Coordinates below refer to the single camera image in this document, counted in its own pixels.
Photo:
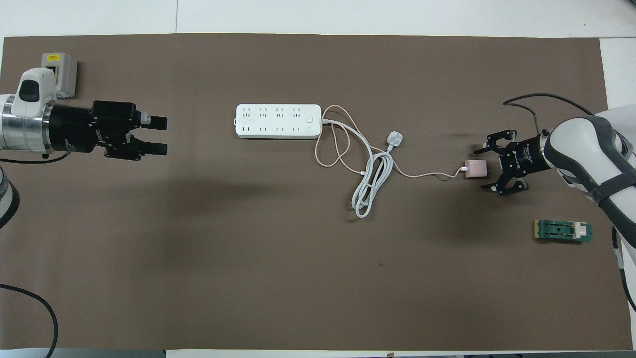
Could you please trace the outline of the pink charger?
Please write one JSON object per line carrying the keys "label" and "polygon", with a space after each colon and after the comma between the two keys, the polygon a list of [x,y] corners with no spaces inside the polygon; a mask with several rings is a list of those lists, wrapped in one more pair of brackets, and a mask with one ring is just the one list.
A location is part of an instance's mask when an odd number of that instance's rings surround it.
{"label": "pink charger", "polygon": [[488,175],[487,161],[467,160],[461,170],[468,179],[485,178]]}

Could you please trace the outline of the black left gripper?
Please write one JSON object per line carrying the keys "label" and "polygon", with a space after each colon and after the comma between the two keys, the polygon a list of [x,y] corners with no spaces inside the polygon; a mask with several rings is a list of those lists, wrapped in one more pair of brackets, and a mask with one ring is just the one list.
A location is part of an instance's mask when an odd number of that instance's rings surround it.
{"label": "black left gripper", "polygon": [[141,113],[131,102],[96,100],[91,108],[55,104],[50,111],[50,145],[56,151],[90,153],[105,148],[105,156],[139,160],[166,156],[168,144],[142,141],[131,131],[167,130],[165,116]]}

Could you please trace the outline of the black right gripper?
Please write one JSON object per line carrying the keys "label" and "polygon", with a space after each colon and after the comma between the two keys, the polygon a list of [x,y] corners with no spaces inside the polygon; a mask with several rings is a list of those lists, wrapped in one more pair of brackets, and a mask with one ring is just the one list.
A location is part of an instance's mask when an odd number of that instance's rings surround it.
{"label": "black right gripper", "polygon": [[[550,169],[542,152],[541,137],[533,137],[516,142],[517,131],[507,129],[489,134],[480,149],[474,151],[475,156],[487,152],[500,155],[502,174],[489,184],[481,185],[483,190],[490,190],[499,195],[512,195],[529,190],[524,177]],[[499,140],[506,140],[506,146],[499,146]]]}

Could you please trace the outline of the white power strip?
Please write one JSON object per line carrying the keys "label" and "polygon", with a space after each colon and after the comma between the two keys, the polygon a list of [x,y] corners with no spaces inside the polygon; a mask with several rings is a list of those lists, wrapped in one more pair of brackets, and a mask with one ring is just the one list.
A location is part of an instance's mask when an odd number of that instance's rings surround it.
{"label": "white power strip", "polygon": [[317,104],[242,103],[234,118],[236,134],[244,139],[313,140],[322,126]]}

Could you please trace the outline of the grey switch box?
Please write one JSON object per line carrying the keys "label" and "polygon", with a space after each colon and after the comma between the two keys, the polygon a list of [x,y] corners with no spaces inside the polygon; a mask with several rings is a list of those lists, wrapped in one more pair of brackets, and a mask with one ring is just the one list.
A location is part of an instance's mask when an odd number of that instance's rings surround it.
{"label": "grey switch box", "polygon": [[49,52],[42,54],[41,67],[54,71],[55,92],[58,98],[75,97],[78,74],[77,59],[63,52]]}

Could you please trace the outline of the green knife switch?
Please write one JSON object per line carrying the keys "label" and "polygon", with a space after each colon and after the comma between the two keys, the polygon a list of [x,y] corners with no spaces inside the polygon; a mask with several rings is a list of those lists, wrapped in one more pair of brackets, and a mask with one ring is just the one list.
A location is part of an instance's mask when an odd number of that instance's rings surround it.
{"label": "green knife switch", "polygon": [[534,238],[566,242],[591,242],[592,227],[586,222],[534,220]]}

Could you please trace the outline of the brown table mat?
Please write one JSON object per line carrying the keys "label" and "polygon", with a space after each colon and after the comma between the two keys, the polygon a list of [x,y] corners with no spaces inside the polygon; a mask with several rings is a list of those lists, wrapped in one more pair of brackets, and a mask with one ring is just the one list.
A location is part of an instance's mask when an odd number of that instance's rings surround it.
{"label": "brown table mat", "polygon": [[[502,106],[550,92],[607,108],[598,39],[171,34],[6,38],[0,93],[45,52],[78,59],[78,94],[166,116],[167,156],[102,148],[3,165],[20,206],[0,283],[45,298],[59,348],[622,351],[625,300],[600,209],[553,171],[501,197],[454,172],[487,134],[534,134]],[[368,140],[403,142],[370,215],[359,175],[310,140],[245,140],[241,103],[339,104]],[[534,238],[586,222],[591,242]]]}

